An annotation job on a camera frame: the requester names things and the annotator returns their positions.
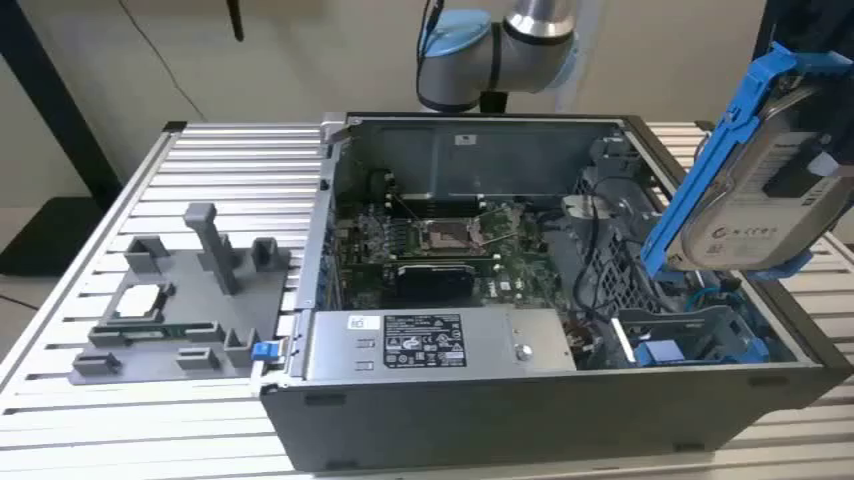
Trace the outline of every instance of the blue latch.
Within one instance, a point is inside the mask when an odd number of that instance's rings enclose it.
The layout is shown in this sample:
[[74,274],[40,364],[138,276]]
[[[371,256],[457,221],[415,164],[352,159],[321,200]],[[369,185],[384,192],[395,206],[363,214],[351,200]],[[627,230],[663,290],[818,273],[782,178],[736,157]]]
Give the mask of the blue latch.
[[252,361],[272,362],[278,360],[278,342],[258,342],[252,346]]

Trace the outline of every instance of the label sticker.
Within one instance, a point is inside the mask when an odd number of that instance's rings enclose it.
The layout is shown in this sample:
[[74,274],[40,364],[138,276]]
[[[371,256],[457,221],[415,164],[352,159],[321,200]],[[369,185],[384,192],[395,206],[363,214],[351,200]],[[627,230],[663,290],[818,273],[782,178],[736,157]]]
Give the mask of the label sticker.
[[388,368],[464,367],[459,315],[385,315],[383,349]]
[[453,136],[453,145],[465,146],[465,145],[476,145],[477,144],[477,136],[476,135],[455,135]]
[[347,320],[349,330],[379,330],[379,315],[351,315]]

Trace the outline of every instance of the black stand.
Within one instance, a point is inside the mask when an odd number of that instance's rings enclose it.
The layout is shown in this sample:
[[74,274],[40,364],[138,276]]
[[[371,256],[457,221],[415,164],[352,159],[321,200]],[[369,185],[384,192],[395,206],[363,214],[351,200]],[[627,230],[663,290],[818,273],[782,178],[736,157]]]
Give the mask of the black stand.
[[70,264],[121,185],[16,0],[0,0],[0,52],[92,193],[52,198],[0,254],[0,274],[53,276]]

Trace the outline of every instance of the motherboard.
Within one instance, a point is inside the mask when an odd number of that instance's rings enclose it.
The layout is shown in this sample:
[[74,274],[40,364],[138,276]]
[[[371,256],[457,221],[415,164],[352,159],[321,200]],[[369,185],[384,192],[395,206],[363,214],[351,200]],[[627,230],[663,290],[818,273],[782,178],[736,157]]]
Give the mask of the motherboard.
[[336,222],[345,308],[567,305],[524,202],[392,202]]

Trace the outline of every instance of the circuit board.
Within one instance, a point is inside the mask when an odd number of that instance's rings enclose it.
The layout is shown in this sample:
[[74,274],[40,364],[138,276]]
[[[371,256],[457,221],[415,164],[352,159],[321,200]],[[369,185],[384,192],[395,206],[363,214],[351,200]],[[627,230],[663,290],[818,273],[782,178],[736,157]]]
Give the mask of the circuit board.
[[[351,218],[339,219],[336,252],[345,308],[415,303],[465,307],[512,304],[565,310],[561,281],[536,215],[516,202],[480,205],[475,216],[420,218],[415,214],[395,216],[371,204],[355,209]],[[401,274],[419,269],[451,273],[435,276],[427,285],[416,284],[415,290],[424,291],[405,295],[415,300],[396,298]],[[469,282],[453,284],[453,274],[469,277]],[[441,296],[441,284],[448,283],[459,290],[469,289],[469,294]]]

